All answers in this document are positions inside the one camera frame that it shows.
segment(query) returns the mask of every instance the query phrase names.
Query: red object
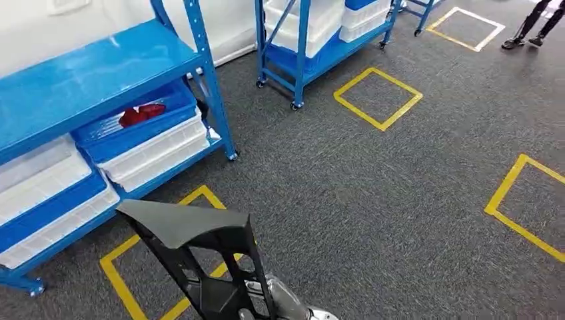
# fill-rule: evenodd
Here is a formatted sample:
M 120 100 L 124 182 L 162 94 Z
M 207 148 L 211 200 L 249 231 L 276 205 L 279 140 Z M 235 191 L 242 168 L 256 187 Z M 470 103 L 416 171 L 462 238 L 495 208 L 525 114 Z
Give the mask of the red object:
M 139 107 L 139 113 L 147 115 L 147 119 L 151 119 L 165 112 L 165 105 L 162 103 L 151 103 Z
M 149 117 L 146 113 L 138 113 L 134 108 L 130 108 L 124 112 L 124 115 L 118 122 L 122 127 L 127 128 L 147 119 L 149 119 Z

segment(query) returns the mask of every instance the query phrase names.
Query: blue shelving unit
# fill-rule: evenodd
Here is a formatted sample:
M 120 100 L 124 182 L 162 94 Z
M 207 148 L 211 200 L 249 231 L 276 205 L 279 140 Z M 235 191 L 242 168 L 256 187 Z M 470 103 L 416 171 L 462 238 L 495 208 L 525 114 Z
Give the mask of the blue shelving unit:
M 178 38 L 162 0 L 151 0 L 155 19 L 0 79 L 0 165 L 118 111 L 187 73 L 194 75 L 202 90 L 221 139 L 211 140 L 210 147 L 133 192 L 121 193 L 121 199 L 146 195 L 218 148 L 235 160 L 237 153 L 200 5 L 198 0 L 184 3 L 197 46 L 194 50 Z M 202 69 L 204 77 L 197 68 Z M 114 209 L 106 210 L 16 269 L 0 265 L 0 284 L 28 290 L 32 296 L 39 294 L 43 283 L 26 274 L 110 219 Z
M 408 6 L 407 8 L 404 9 L 404 11 L 411 13 L 411 14 L 417 16 L 417 17 L 420 17 L 420 23 L 418 24 L 418 27 L 414 31 L 414 36 L 418 37 L 418 35 L 420 35 L 420 33 L 422 33 L 422 29 L 424 28 L 424 25 L 426 24 L 426 21 L 428 20 L 428 16 L 430 15 L 430 12 L 432 12 L 433 9 L 437 8 L 437 6 L 440 5 L 445 0 L 430 0 L 430 2 L 428 2 L 428 3 L 425 3 L 425 2 L 422 2 L 422 1 L 419 1 L 419 0 L 407 0 L 407 1 L 424 8 L 424 12 L 415 11 L 415 10 L 411 9 L 410 6 Z
M 280 61 L 277 59 L 269 59 L 269 47 L 273 42 L 274 37 L 277 35 L 279 28 L 283 24 L 290 8 L 294 5 L 295 0 L 289 0 L 284 13 L 282 14 L 281 20 L 277 23 L 277 26 L 273 30 L 273 34 L 267 39 L 267 33 L 265 31 L 264 17 L 265 11 L 263 9 L 263 0 L 255 0 L 255 16 L 257 22 L 257 51 L 259 56 L 259 79 L 257 80 L 257 87 L 261 88 L 265 84 L 268 78 L 275 80 L 280 83 L 288 90 L 294 93 L 294 100 L 290 103 L 290 108 L 292 110 L 298 110 L 304 106 L 303 93 L 304 86 L 308 85 L 310 82 L 314 81 L 335 65 L 345 60 L 347 57 L 351 56 L 361 47 L 370 43 L 379 35 L 384 34 L 383 40 L 380 42 L 380 48 L 384 49 L 386 44 L 390 40 L 392 33 L 392 28 L 394 27 L 394 22 L 396 21 L 396 16 L 398 15 L 398 10 L 400 9 L 400 1 L 397 1 L 392 13 L 384 24 L 377 27 L 375 30 L 363 35 L 359 39 L 346 43 L 339 39 L 333 39 L 324 49 L 324 55 L 320 58 L 320 61 L 316 64 L 316 67 L 311 70 L 306 70 L 304 68 L 304 62 L 306 60 L 306 32 L 308 30 L 308 16 L 310 11 L 310 0 L 300 1 L 300 23 L 298 27 L 298 53 L 296 54 L 296 63 L 289 63 L 288 61 Z M 267 63 L 273 64 L 278 69 L 284 71 L 294 79 L 294 83 L 288 82 L 286 79 L 277 74 L 277 72 L 269 69 Z

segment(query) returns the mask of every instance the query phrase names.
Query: yellow floor marking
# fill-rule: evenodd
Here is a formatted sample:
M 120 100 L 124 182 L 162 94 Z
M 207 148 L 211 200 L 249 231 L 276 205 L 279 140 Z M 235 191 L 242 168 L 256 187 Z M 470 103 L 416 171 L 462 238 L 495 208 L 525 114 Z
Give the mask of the yellow floor marking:
M 197 197 L 203 195 L 206 197 L 208 202 L 216 208 L 216 209 L 226 209 L 223 203 L 216 197 L 216 195 L 206 186 L 202 185 L 198 189 L 194 190 L 191 194 L 187 195 L 184 199 L 182 199 L 179 204 L 181 205 L 188 205 L 192 201 L 194 201 Z M 125 308 L 129 312 L 131 318 L 133 320 L 148 320 L 143 310 L 139 307 L 139 304 L 129 291 L 129 288 L 123 281 L 122 277 L 114 267 L 112 260 L 116 259 L 120 255 L 122 255 L 125 251 L 133 247 L 137 242 L 139 242 L 139 236 L 134 235 L 124 243 L 116 247 L 110 253 L 105 255 L 102 259 L 100 259 L 100 266 L 102 270 L 106 273 L 106 276 L 110 280 L 110 283 L 114 287 L 117 295 L 122 300 Z M 239 261 L 243 255 L 240 253 L 236 253 L 233 255 L 235 261 Z M 211 277 L 222 277 L 224 273 L 227 271 L 227 266 L 225 263 L 220 264 L 211 274 Z M 173 320 L 176 319 L 181 313 L 183 313 L 186 309 L 191 306 L 190 301 L 184 297 L 182 298 L 171 310 L 167 311 L 162 317 L 161 320 Z
M 486 22 L 486 23 L 488 23 L 488 24 L 490 24 L 490 25 L 493 25 L 493 26 L 495 26 L 496 28 L 495 28 L 495 30 L 493 30 L 493 32 L 491 32 L 488 36 L 486 36 L 486 38 L 484 38 L 484 40 L 482 40 L 481 42 L 479 42 L 479 44 L 477 44 L 477 45 L 474 46 L 474 47 L 473 47 L 472 45 L 468 45 L 468 44 L 466 44 L 466 43 L 463 43 L 463 42 L 461 42 L 461 41 L 459 41 L 459 40 L 457 40 L 457 39 L 455 39 L 455 38 L 452 38 L 452 37 L 450 37 L 450 36 L 448 36 L 448 35 L 445 35 L 445 34 L 439 32 L 439 31 L 437 31 L 437 30 L 435 29 L 435 28 L 437 28 L 442 22 L 444 22 L 445 20 L 447 20 L 447 18 L 449 18 L 452 14 L 456 13 L 457 11 L 459 11 L 459 12 L 465 14 L 465 15 L 468 15 L 468 16 L 470 16 L 470 17 L 473 17 L 473 18 L 475 18 L 475 19 L 477 19 L 477 20 L 481 20 L 481 21 Z M 502 30 L 504 30 L 504 28 L 505 28 L 505 26 L 504 26 L 504 25 L 501 25 L 501 24 L 498 23 L 498 22 L 494 22 L 494 21 L 492 21 L 492 20 L 483 18 L 483 17 L 481 17 L 481 16 L 479 16 L 479 15 L 473 13 L 473 12 L 470 12 L 470 11 L 467 11 L 467 10 L 464 10 L 464 9 L 461 9 L 461 8 L 459 8 L 459 7 L 453 7 L 453 9 L 451 9 L 451 10 L 450 10 L 448 13 L 446 13 L 443 17 L 439 18 L 438 21 L 436 21 L 436 22 L 432 23 L 431 25 L 429 25 L 429 26 L 426 28 L 426 30 L 429 31 L 429 32 L 431 32 L 431 33 L 434 33 L 434 34 L 436 34 L 436 35 L 439 35 L 440 37 L 445 38 L 445 39 L 447 39 L 447 40 L 449 40 L 449 41 L 451 41 L 451 42 L 455 42 L 455 43 L 457 43 L 458 45 L 462 45 L 463 47 L 465 47 L 465 48 L 467 48 L 467 49 L 469 49 L 469 50 L 473 50 L 473 51 L 475 51 L 475 52 L 479 52 L 479 51 L 480 51 L 482 48 L 484 48 L 491 40 L 493 40 L 494 37 L 496 37 L 497 34 L 499 34 Z
M 492 198 L 484 208 L 484 212 L 488 213 L 489 215 L 495 216 L 498 220 L 500 220 L 503 224 L 509 226 L 515 232 L 521 234 L 527 240 L 531 241 L 533 244 L 537 245 L 538 247 L 545 250 L 545 252 L 549 253 L 557 260 L 561 262 L 565 262 L 565 253 L 560 252 L 559 250 L 553 248 L 552 246 L 548 245 L 547 243 L 543 242 L 540 238 L 533 235 L 531 232 L 526 230 L 525 228 L 521 227 L 519 224 L 513 222 L 506 216 L 504 216 L 498 210 L 499 204 L 502 202 L 504 196 L 506 196 L 507 192 L 510 190 L 510 187 L 516 181 L 516 178 L 520 174 L 521 170 L 524 166 L 529 163 L 534 167 L 538 168 L 539 170 L 547 173 L 552 178 L 557 179 L 559 182 L 565 184 L 565 177 L 560 175 L 559 173 L 549 169 L 545 165 L 533 160 L 532 158 L 528 157 L 525 154 L 521 154 L 516 160 L 516 163 L 512 166 L 506 177 L 504 178 L 503 182 L 500 184 L 496 192 L 494 192 Z
M 348 91 L 349 89 L 351 89 L 351 87 L 353 87 L 354 85 L 359 83 L 359 81 L 363 80 L 365 77 L 367 77 L 371 73 L 376 73 L 377 75 L 380 75 L 381 77 L 385 78 L 386 80 L 394 83 L 395 85 L 398 85 L 399 87 L 403 88 L 404 90 L 406 90 L 406 91 L 408 91 L 408 92 L 410 92 L 414 95 L 414 97 L 412 97 L 412 99 L 408 100 L 408 102 L 406 102 L 397 112 L 395 112 L 390 118 L 388 118 L 383 123 L 380 123 L 377 120 L 373 119 L 372 117 L 367 115 L 365 112 L 361 111 L 360 109 L 358 109 L 357 107 L 355 107 L 354 105 L 349 103 L 346 99 L 341 97 L 341 95 L 343 93 L 345 93 L 345 91 Z M 353 111 L 353 113 L 355 113 L 359 117 L 363 118 L 365 121 L 369 122 L 371 125 L 373 125 L 374 127 L 376 127 L 377 129 L 379 129 L 381 131 L 385 131 L 388 127 L 390 127 L 396 120 L 398 120 L 398 118 L 402 117 L 402 115 L 404 115 L 406 112 L 408 112 L 408 110 L 410 110 L 410 108 L 413 107 L 416 104 L 416 102 L 418 102 L 420 99 L 422 99 L 422 97 L 424 97 L 424 95 L 422 93 L 420 93 L 420 91 L 412 88 L 411 86 L 403 83 L 402 81 L 400 81 L 398 79 L 391 77 L 390 75 L 387 75 L 386 73 L 384 73 L 381 70 L 374 68 L 374 67 L 371 67 L 371 68 L 363 71 L 360 75 L 353 78 L 353 80 L 349 81 L 343 87 L 339 88 L 338 91 L 334 92 L 334 98 L 339 103 L 341 103 L 347 109 Z

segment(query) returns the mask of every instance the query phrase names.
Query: person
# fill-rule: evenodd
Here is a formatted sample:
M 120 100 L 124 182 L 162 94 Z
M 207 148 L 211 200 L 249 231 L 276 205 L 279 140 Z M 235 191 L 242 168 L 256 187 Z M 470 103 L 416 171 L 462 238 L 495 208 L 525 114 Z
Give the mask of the person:
M 502 44 L 502 48 L 511 50 L 515 47 L 524 45 L 525 44 L 524 38 L 526 37 L 528 32 L 533 28 L 533 26 L 536 24 L 538 19 L 541 17 L 542 13 L 547 8 L 549 2 L 551 2 L 551 0 L 541 0 L 540 2 L 538 2 L 538 4 L 534 7 L 534 10 L 529 14 L 529 16 L 526 17 L 526 20 L 522 23 L 522 26 L 520 27 L 516 35 L 513 38 L 506 40 Z M 553 29 L 553 27 L 557 25 L 557 22 L 561 20 L 561 17 L 563 17 L 564 11 L 565 11 L 565 0 L 561 0 L 561 3 L 559 4 L 559 8 L 555 10 L 553 16 L 549 18 L 548 22 L 540 30 L 538 35 L 531 38 L 528 41 L 533 45 L 537 45 L 538 47 L 541 47 L 544 44 L 544 38 L 547 36 L 549 31 L 551 31 L 551 29 Z

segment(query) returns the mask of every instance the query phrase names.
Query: white plastic bin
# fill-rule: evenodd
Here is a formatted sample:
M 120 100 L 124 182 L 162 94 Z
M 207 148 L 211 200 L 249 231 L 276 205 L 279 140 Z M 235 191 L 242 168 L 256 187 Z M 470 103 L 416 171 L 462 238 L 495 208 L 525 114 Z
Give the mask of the white plastic bin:
M 270 0 L 265 3 L 265 23 L 275 26 L 281 19 L 288 0 Z M 311 0 L 308 16 L 308 34 L 318 33 L 335 15 L 342 15 L 345 0 Z M 296 0 L 288 12 L 281 29 L 287 33 L 298 35 L 300 25 L 300 0 Z
M 12 161 L 8 162 L 8 165 L 12 165 L 10 169 L 0 173 L 0 179 L 13 179 L 10 183 L 5 183 L 10 187 L 0 191 L 0 225 L 92 173 L 70 137 L 56 139 L 38 149 L 15 159 L 15 165 Z
M 123 180 L 123 177 L 138 172 L 141 167 L 156 161 L 163 154 L 182 145 L 186 140 L 206 134 L 201 112 L 198 108 L 196 110 L 196 115 L 189 120 L 175 125 L 127 152 L 98 164 L 98 166 L 104 170 L 110 180 L 119 183 Z
M 210 146 L 206 138 L 207 132 L 204 131 L 196 137 L 185 139 L 174 149 L 169 149 L 166 153 L 158 154 L 158 157 L 151 162 L 144 162 L 136 171 L 130 171 L 126 175 L 120 176 L 114 180 L 126 192 L 135 190 L 136 188 L 149 182 L 151 179 L 158 177 L 176 165 L 186 161 L 188 158 L 196 155 L 198 152 Z
M 354 29 L 385 9 L 390 9 L 390 0 L 377 0 L 358 10 L 346 7 L 343 13 L 342 24 L 346 28 Z
M 0 165 L 0 192 L 70 157 L 77 149 L 70 135 L 63 135 Z
M 388 14 L 388 7 L 381 12 L 376 13 L 366 21 L 362 21 L 358 25 L 354 27 L 345 27 L 341 28 L 339 33 L 339 39 L 345 42 L 351 42 L 359 37 L 362 37 L 365 33 L 372 31 L 379 26 L 381 26 L 386 21 L 386 16 Z
M 327 24 L 317 34 L 308 34 L 306 38 L 306 56 L 313 58 L 324 45 L 332 38 L 332 36 L 341 27 L 341 16 L 335 15 L 333 20 L 327 21 Z M 267 30 L 267 37 L 270 37 L 275 29 L 275 25 L 265 23 L 265 30 Z M 277 35 L 273 39 L 273 44 L 279 47 L 285 47 L 294 52 L 298 52 L 298 33 L 288 33 L 279 29 Z
M 283 16 L 288 0 L 270 0 L 265 4 L 265 29 L 267 37 L 273 33 Z M 306 56 L 312 58 L 328 42 L 340 27 L 345 10 L 344 0 L 312 0 L 306 34 Z M 298 27 L 300 25 L 300 0 L 292 9 L 273 39 L 273 44 L 298 52 Z
M 0 253 L 0 264 L 10 269 L 17 268 L 118 203 L 119 199 L 107 183 L 106 189 L 98 195 Z

